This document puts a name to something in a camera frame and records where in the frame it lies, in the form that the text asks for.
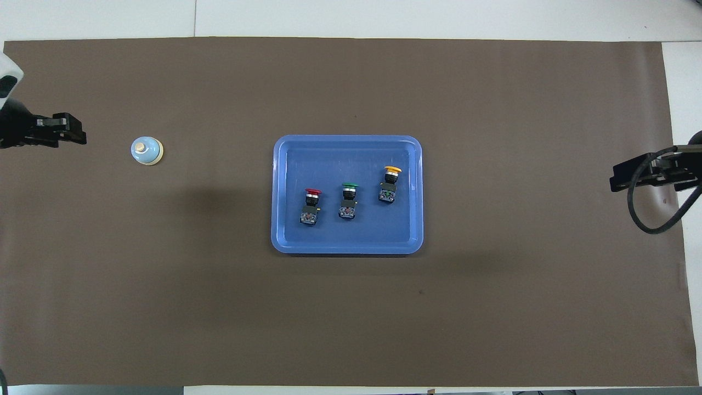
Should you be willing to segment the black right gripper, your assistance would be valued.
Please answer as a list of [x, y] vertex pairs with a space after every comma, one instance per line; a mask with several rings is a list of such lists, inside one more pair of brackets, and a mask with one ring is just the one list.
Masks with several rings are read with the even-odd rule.
[[[701, 132], [697, 132], [688, 142], [688, 145], [696, 145], [697, 149], [655, 157], [642, 171], [636, 186], [649, 184], [653, 187], [662, 187], [662, 185], [672, 184], [675, 191], [699, 187], [701, 182], [700, 143]], [[613, 175], [609, 178], [610, 190], [616, 193], [627, 189], [631, 185], [635, 170], [648, 158], [649, 153], [646, 153], [615, 165]]]

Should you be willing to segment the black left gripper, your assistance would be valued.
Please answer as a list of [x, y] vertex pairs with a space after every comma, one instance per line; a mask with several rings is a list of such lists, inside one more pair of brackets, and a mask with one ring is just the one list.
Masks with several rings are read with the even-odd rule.
[[12, 98], [5, 101], [1, 110], [2, 149], [26, 145], [57, 148], [60, 142], [86, 145], [80, 120], [67, 112], [36, 118], [20, 101]]

